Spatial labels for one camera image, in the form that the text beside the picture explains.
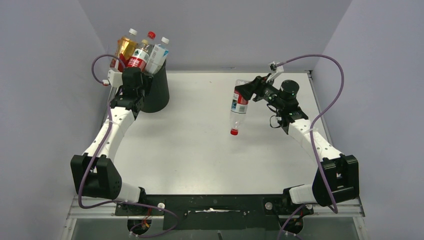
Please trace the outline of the clear bottle red blue label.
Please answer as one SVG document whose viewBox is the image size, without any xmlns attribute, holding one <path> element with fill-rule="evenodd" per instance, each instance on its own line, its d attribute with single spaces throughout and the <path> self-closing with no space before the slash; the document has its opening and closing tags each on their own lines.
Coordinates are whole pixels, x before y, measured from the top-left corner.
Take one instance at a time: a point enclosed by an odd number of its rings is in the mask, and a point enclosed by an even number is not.
<svg viewBox="0 0 424 240">
<path fill-rule="evenodd" d="M 242 123 L 246 119 L 248 101 L 234 88 L 230 108 L 230 134 L 237 136 Z"/>
</svg>

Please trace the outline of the black plastic waste bin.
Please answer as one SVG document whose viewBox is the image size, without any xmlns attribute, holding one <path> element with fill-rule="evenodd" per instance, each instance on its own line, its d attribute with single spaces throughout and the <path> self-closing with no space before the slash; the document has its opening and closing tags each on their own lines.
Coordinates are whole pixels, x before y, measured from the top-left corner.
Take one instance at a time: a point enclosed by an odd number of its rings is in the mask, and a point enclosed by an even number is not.
<svg viewBox="0 0 424 240">
<path fill-rule="evenodd" d="M 150 80 L 149 93 L 145 91 L 143 107 L 141 111 L 144 113 L 156 113 L 164 109 L 170 100 L 169 86 L 166 72 L 167 61 L 153 75 L 143 73 L 143 80 Z"/>
</svg>

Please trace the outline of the clear bottle blue white label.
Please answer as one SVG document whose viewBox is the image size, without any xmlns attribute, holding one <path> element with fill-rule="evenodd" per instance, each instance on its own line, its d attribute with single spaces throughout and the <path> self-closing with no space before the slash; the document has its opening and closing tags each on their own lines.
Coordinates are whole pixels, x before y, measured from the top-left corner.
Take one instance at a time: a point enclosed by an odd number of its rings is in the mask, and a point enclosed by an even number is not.
<svg viewBox="0 0 424 240">
<path fill-rule="evenodd" d="M 145 72 L 154 75 L 162 68 L 169 53 L 169 42 L 170 40 L 168 38 L 162 37 L 161 43 L 154 45 L 151 55 L 145 66 Z"/>
</svg>

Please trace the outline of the gold red tea bottle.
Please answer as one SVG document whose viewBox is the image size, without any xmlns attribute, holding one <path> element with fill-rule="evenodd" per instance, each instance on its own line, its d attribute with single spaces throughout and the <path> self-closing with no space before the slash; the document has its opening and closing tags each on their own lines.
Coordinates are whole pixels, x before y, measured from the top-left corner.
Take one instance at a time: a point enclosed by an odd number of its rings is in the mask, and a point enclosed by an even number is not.
<svg viewBox="0 0 424 240">
<path fill-rule="evenodd" d="M 128 61 L 130 60 L 137 46 L 137 34 L 138 32 L 135 29 L 130 28 L 128 34 L 122 36 L 117 41 L 117 48 L 114 55 L 118 57 L 124 63 L 124 65 L 122 65 L 116 58 L 113 58 L 109 64 L 110 68 L 116 68 L 118 71 L 122 72 L 123 69 L 127 66 Z"/>
</svg>

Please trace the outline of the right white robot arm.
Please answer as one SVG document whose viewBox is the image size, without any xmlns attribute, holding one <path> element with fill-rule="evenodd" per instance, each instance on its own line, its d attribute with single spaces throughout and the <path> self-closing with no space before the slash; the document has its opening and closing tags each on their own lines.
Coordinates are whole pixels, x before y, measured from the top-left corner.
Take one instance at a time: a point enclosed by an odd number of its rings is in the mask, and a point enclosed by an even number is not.
<svg viewBox="0 0 424 240">
<path fill-rule="evenodd" d="M 295 213 L 301 204 L 334 208 L 360 194 L 358 160 L 337 150 L 314 130 L 313 121 L 299 106 L 299 89 L 294 80 L 284 80 L 280 88 L 275 88 L 272 81 L 261 76 L 234 88 L 235 93 L 246 101 L 266 101 L 283 131 L 296 140 L 317 164 L 312 183 L 284 189 L 286 196 L 281 199 L 281 207 L 289 214 Z"/>
</svg>

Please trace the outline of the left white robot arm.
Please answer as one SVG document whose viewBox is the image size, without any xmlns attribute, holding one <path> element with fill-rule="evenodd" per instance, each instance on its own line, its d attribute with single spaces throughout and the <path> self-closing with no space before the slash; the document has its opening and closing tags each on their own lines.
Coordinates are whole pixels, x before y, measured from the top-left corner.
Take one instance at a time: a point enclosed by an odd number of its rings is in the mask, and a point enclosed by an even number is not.
<svg viewBox="0 0 424 240">
<path fill-rule="evenodd" d="M 91 145 L 70 161 L 78 204 L 83 197 L 105 199 L 107 203 L 143 203 L 145 189 L 125 183 L 114 165 L 117 150 L 129 127 L 141 111 L 145 91 L 152 77 L 144 76 L 138 67 L 127 67 L 121 75 L 122 85 L 107 108 L 107 117 Z"/>
</svg>

